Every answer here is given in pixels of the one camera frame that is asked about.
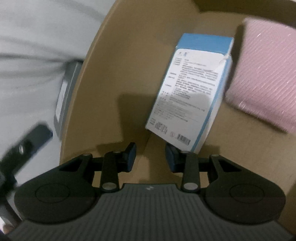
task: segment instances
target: barcode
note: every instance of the barcode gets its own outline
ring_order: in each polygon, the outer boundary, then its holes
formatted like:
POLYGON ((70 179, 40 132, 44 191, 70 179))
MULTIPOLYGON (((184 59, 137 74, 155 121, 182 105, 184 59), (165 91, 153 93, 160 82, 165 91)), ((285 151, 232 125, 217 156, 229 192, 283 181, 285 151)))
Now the barcode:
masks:
POLYGON ((155 120, 154 118, 151 118, 151 120, 150 120, 150 124, 151 124, 151 125, 154 125, 154 124, 155 124, 155 121, 156 121, 156 120, 155 120))
POLYGON ((161 122, 157 122, 154 127, 157 130, 160 130, 161 132, 163 132, 164 134, 166 134, 168 131, 168 127, 166 125, 162 124, 161 122))
POLYGON ((181 134, 178 134, 177 140, 179 140, 180 142, 183 142, 187 146, 190 143, 190 140, 188 138, 186 138, 185 136, 182 136, 181 134))

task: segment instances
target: black bracket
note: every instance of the black bracket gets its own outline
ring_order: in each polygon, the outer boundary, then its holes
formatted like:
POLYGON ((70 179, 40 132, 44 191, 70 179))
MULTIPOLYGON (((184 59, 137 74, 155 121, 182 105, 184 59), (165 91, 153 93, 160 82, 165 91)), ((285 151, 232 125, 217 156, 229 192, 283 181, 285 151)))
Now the black bracket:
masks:
POLYGON ((16 227, 21 219, 8 203, 6 196, 14 189, 15 174, 52 138, 52 131, 45 124, 30 130, 3 156, 0 162, 0 217, 16 227))
POLYGON ((181 190, 197 193, 217 215, 236 223, 258 224, 278 219, 285 194, 275 183, 218 154, 196 154, 165 147, 172 172, 182 172, 181 190), (199 172, 207 172, 209 186, 200 188, 199 172))
POLYGON ((133 142, 125 151, 108 152, 104 157, 82 154, 20 186, 15 205, 22 217, 38 223, 75 219, 103 193, 119 190, 118 173, 130 172, 135 157, 133 142), (100 188, 92 186, 96 171, 102 172, 100 188))

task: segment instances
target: pink fabric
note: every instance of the pink fabric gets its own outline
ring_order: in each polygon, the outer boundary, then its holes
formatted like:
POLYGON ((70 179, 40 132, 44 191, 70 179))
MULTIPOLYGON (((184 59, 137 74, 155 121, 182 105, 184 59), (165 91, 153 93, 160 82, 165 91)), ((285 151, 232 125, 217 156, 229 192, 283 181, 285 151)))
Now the pink fabric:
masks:
POLYGON ((296 132, 296 29, 247 18, 241 55, 226 101, 296 132))

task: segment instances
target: ribbed gray surface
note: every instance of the ribbed gray surface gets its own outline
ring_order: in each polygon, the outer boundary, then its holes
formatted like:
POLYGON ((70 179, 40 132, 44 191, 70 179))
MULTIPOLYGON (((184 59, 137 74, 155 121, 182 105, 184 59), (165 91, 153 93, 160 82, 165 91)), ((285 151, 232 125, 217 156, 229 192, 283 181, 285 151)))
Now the ribbed gray surface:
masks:
POLYGON ((210 240, 288 241, 276 222, 244 226, 212 214, 196 194, 174 184, 126 184, 104 194, 83 217, 59 225, 24 221, 9 234, 13 241, 210 240))

